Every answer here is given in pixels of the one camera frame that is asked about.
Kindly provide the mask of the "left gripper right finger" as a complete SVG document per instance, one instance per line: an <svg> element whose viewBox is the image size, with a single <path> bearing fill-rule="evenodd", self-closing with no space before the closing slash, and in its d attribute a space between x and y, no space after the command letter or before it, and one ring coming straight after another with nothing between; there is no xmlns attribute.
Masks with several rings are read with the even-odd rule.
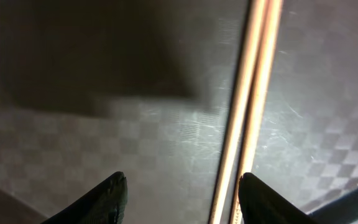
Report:
<svg viewBox="0 0 358 224"><path fill-rule="evenodd" d="M239 179L238 198L245 224L316 223L250 172Z"/></svg>

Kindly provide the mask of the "wooden chopstick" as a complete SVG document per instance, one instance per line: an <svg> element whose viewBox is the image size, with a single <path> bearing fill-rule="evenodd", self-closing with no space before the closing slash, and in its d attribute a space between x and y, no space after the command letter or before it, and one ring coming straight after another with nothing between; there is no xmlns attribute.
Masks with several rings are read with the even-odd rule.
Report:
<svg viewBox="0 0 358 224"><path fill-rule="evenodd" d="M269 86L282 5L283 0L268 0L264 7L247 104L244 140L237 169L237 180L244 173L252 170Z"/></svg>
<svg viewBox="0 0 358 224"><path fill-rule="evenodd" d="M247 100L268 4L268 0L251 0L248 2L239 59L237 61L236 80L232 92L219 172L208 220L209 224L219 224L221 221L232 167L244 124Z"/></svg>

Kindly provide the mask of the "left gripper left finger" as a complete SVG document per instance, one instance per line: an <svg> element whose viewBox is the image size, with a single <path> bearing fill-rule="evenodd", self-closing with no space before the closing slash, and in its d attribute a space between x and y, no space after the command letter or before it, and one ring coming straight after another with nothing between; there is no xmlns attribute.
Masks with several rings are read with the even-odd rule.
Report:
<svg viewBox="0 0 358 224"><path fill-rule="evenodd" d="M42 224L122 224L127 205L127 179L117 171Z"/></svg>

